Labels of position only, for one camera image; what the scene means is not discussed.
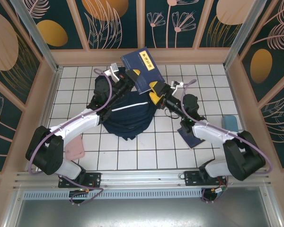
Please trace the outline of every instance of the ventilation grille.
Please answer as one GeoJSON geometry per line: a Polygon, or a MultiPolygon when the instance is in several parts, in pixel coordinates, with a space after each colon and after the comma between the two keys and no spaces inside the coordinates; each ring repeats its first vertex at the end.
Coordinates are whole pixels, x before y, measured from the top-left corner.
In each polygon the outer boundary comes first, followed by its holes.
{"type": "MultiPolygon", "coordinates": [[[[74,199],[89,199],[98,191],[75,196],[74,199]]],[[[105,190],[96,199],[158,199],[201,197],[201,189],[159,190],[105,190]]],[[[24,200],[69,200],[69,191],[26,191],[24,200]]]]}

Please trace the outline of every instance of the yellow oval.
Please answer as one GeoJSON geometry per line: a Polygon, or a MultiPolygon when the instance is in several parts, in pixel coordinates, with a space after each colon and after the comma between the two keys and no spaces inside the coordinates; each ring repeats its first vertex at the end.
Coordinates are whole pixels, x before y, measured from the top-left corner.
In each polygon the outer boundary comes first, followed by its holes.
{"type": "Polygon", "coordinates": [[[269,75],[273,65],[273,58],[268,50],[259,49],[252,57],[250,64],[250,75],[252,80],[260,84],[269,75]]]}
{"type": "Polygon", "coordinates": [[[52,46],[63,46],[67,43],[66,31],[61,25],[52,20],[43,20],[37,24],[45,42],[52,46]]]}
{"type": "Polygon", "coordinates": [[[219,0],[217,18],[226,25],[242,24],[255,0],[219,0]]]}
{"type": "Polygon", "coordinates": [[[14,67],[18,59],[18,39],[13,26],[0,14],[0,70],[14,67]]]}
{"type": "Polygon", "coordinates": [[[109,16],[106,2],[108,2],[111,10],[115,9],[117,11],[119,17],[127,12],[128,0],[82,0],[84,8],[94,18],[104,21],[113,20],[113,17],[109,16]]]}

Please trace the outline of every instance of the blue book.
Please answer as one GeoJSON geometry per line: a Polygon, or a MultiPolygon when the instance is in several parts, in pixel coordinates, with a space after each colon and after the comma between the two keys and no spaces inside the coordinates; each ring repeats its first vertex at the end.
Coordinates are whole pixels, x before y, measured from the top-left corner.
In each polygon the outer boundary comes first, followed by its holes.
{"type": "Polygon", "coordinates": [[[140,71],[140,75],[135,84],[139,94],[149,91],[151,89],[151,82],[165,82],[155,64],[155,61],[146,47],[122,56],[121,60],[127,70],[140,71]]]}
{"type": "Polygon", "coordinates": [[[203,143],[205,140],[201,140],[191,134],[187,134],[182,128],[177,130],[180,136],[184,139],[185,143],[188,145],[190,149],[194,148],[195,146],[203,143]]]}

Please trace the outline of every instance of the pink cloth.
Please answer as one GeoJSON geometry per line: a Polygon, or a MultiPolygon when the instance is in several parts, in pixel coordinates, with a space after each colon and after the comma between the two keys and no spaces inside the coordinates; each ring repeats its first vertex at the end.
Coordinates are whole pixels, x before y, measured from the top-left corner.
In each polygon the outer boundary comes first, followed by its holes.
{"type": "Polygon", "coordinates": [[[67,160],[73,161],[84,156],[84,147],[81,136],[75,137],[65,146],[65,156],[67,160]]]}

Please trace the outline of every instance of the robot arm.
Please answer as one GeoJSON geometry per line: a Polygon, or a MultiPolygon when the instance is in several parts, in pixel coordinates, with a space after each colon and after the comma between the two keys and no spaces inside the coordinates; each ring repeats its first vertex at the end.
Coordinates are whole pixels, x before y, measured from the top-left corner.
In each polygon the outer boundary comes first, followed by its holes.
{"type": "Polygon", "coordinates": [[[32,154],[40,141],[42,141],[48,134],[62,128],[41,145],[35,155],[33,164],[47,175],[63,175],[78,184],[82,184],[85,177],[85,169],[80,165],[63,158],[63,148],[68,142],[83,133],[85,130],[95,127],[105,121],[111,114],[111,108],[114,103],[124,96],[124,94],[132,90],[139,73],[140,72],[138,70],[125,71],[125,68],[118,69],[115,64],[112,64],[110,69],[105,71],[105,74],[108,76],[112,75],[117,82],[112,86],[112,96],[105,108],[96,113],[86,115],[91,110],[97,110],[99,107],[103,106],[109,98],[109,85],[107,81],[101,80],[97,83],[94,91],[95,95],[93,96],[90,104],[80,114],[69,119],[63,124],[49,129],[44,126],[40,126],[35,130],[26,153],[26,159],[31,159],[32,154]]]}
{"type": "MultiPolygon", "coordinates": [[[[189,116],[196,119],[199,123],[190,120],[182,111],[180,100],[173,96],[174,90],[178,86],[183,87],[183,83],[173,81],[171,84],[172,87],[160,81],[150,84],[153,91],[150,92],[150,97],[153,103],[158,108],[164,109],[166,107],[181,117],[182,121],[180,124],[186,133],[211,142],[225,153],[225,159],[209,160],[199,168],[200,174],[205,181],[208,178],[228,175],[243,181],[265,165],[265,159],[256,150],[229,135],[230,132],[225,133],[216,127],[208,127],[208,121],[197,113],[199,109],[197,97],[192,94],[186,94],[183,98],[184,109],[189,116]]],[[[247,131],[241,133],[231,132],[231,134],[238,135],[252,145],[257,146],[253,137],[247,131]]]]}

